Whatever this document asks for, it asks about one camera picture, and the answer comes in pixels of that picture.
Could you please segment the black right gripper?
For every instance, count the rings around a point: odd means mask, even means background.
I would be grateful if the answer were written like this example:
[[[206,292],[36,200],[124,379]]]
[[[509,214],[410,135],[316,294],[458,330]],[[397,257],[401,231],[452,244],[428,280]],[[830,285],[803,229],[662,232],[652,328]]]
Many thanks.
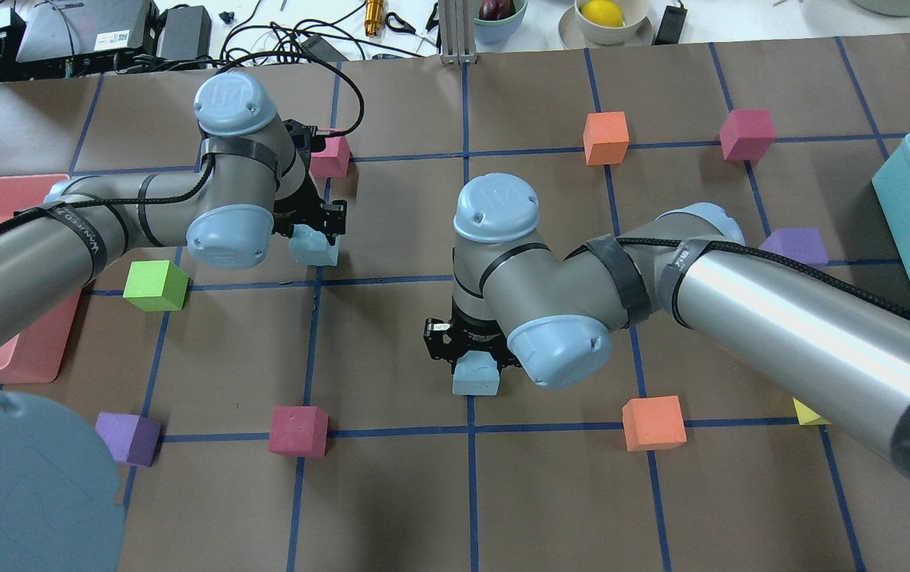
[[[496,321],[480,321],[461,311],[453,311],[449,321],[426,319],[423,341],[430,358],[447,362],[452,373],[459,359],[470,351],[484,352],[494,358],[499,373],[506,367],[521,367]]]

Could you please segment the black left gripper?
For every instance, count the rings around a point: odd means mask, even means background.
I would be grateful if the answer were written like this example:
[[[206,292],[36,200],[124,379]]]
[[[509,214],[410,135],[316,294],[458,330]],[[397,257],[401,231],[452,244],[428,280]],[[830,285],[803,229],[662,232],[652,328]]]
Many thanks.
[[[313,153],[323,152],[330,141],[316,126],[292,119],[282,122],[291,143],[280,154],[278,188],[272,209],[273,234],[292,238],[299,226],[323,233],[330,245],[345,234],[346,200],[327,202],[318,193],[310,174]]]

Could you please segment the grey-blue round robot base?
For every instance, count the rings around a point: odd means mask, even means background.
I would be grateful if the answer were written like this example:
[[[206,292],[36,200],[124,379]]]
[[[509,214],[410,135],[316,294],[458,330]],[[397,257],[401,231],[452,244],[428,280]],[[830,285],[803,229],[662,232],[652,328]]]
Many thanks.
[[[125,510],[102,438],[62,404],[0,391],[0,571],[114,571]]]

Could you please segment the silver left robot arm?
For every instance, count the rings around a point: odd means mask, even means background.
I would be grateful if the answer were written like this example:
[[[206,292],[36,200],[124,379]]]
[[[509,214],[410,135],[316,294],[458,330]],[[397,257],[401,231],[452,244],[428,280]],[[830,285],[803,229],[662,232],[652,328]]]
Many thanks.
[[[347,205],[310,174],[316,127],[284,120],[256,77],[220,70],[198,88],[197,172],[81,176],[0,223],[0,347],[131,250],[185,247],[204,265],[262,264],[279,234],[302,265],[331,265]]]

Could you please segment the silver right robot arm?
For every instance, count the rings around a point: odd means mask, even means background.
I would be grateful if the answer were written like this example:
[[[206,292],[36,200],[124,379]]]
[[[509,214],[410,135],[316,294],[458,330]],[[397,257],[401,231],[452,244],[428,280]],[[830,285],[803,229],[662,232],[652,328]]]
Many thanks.
[[[566,388],[607,363],[611,332],[662,311],[765,374],[910,481],[910,310],[744,242],[713,203],[666,211],[557,258],[523,179],[461,189],[452,315],[427,319],[430,357],[453,373],[521,367]]]

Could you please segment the pink foam block behind arm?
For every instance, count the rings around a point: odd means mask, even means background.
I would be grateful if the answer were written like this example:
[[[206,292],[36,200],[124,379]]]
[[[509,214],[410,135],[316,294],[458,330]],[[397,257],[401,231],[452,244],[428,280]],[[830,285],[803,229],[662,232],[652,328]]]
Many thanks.
[[[326,137],[323,149],[310,154],[309,171],[320,179],[345,178],[349,174],[351,148],[344,135]]]

